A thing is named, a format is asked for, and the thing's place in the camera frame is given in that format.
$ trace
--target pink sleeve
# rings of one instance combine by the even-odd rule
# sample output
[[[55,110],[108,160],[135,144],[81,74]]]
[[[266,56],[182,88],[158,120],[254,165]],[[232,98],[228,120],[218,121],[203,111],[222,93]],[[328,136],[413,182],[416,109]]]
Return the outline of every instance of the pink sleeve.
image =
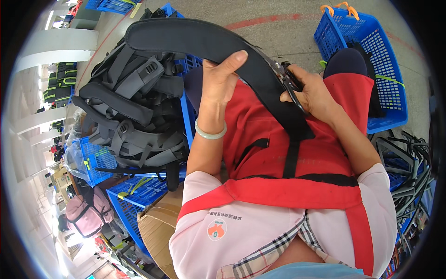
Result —
[[[183,204],[222,185],[220,180],[202,171],[195,171],[184,180]]]
[[[381,276],[393,255],[396,212],[390,180],[382,164],[375,164],[358,178],[373,241],[373,276]]]

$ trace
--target orange basket handle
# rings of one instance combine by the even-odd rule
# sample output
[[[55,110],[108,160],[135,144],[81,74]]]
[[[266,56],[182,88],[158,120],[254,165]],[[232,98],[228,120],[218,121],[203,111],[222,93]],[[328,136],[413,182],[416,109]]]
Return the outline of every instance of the orange basket handle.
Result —
[[[334,7],[335,7],[335,8],[339,8],[339,7],[341,7],[342,5],[346,5],[346,7],[347,7],[347,11],[348,11],[348,15],[349,15],[349,16],[354,16],[355,19],[356,19],[357,21],[359,20],[358,12],[355,10],[355,8],[353,8],[353,7],[349,7],[347,2],[339,3],[339,4],[335,5]],[[330,7],[329,5],[322,5],[322,6],[320,7],[322,13],[324,13],[325,8],[328,9],[328,13],[331,15],[331,17],[333,17],[334,14],[335,14],[335,11],[333,10],[333,8]]]

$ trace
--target red floor line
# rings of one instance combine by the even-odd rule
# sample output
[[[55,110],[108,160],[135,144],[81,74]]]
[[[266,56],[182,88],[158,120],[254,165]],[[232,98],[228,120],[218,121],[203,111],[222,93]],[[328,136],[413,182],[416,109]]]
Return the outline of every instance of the red floor line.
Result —
[[[81,75],[81,78],[79,79],[79,82],[76,84],[76,88],[75,88],[75,92],[78,89],[79,84],[82,81],[82,78],[85,74],[85,72],[87,71],[88,67],[91,64],[91,61],[93,61],[93,58],[96,56],[96,53],[98,53],[98,51],[100,50],[100,48],[102,47],[102,45],[104,44],[104,42],[108,39],[108,36],[110,36],[110,34],[116,29],[116,27],[118,27],[119,24],[121,24],[121,22],[124,20],[124,18],[127,17],[127,15],[129,15],[132,12],[132,10],[128,11],[122,18],[121,20],[119,20],[119,22],[110,30],[110,32],[107,34],[107,36],[105,37],[105,39],[102,41],[102,43],[99,45],[99,47],[96,49],[95,53],[93,53],[93,55],[91,56],[90,60],[88,61],[87,67],[85,68],[84,72]]]
[[[319,14],[319,13],[318,14],[290,13],[290,14],[273,15],[273,16],[267,16],[267,17],[257,17],[257,18],[252,18],[252,19],[248,19],[245,21],[234,22],[234,23],[226,25],[225,28],[228,30],[235,30],[235,29],[239,29],[239,28],[243,28],[243,27],[247,27],[247,26],[253,26],[253,25],[263,24],[263,23],[268,23],[268,22],[293,21],[293,20],[301,20],[301,19],[317,19],[318,20],[320,18],[321,18],[321,14]],[[416,53],[419,57],[424,59],[423,54],[420,51],[416,50],[409,43],[403,41],[401,38],[399,38],[398,36],[388,32],[388,31],[386,31],[386,34],[387,34],[387,37],[394,39],[395,41],[402,44],[404,47],[408,48],[409,50]]]

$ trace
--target logo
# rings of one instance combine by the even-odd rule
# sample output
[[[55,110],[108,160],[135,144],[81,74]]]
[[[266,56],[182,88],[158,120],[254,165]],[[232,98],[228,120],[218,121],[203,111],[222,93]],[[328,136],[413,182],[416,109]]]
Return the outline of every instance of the logo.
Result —
[[[215,219],[207,226],[207,235],[212,241],[217,241],[226,234],[226,230],[226,222],[223,219]]]

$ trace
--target woman's right hand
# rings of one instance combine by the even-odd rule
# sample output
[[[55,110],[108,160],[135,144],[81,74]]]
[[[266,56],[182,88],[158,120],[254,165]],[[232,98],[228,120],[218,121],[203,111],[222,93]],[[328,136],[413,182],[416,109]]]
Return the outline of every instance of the woman's right hand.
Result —
[[[288,70],[304,85],[302,92],[294,91],[302,107],[315,118],[329,124],[333,119],[333,114],[342,107],[333,99],[322,77],[308,73],[296,64],[289,65]],[[292,102],[288,91],[281,94],[280,101]]]

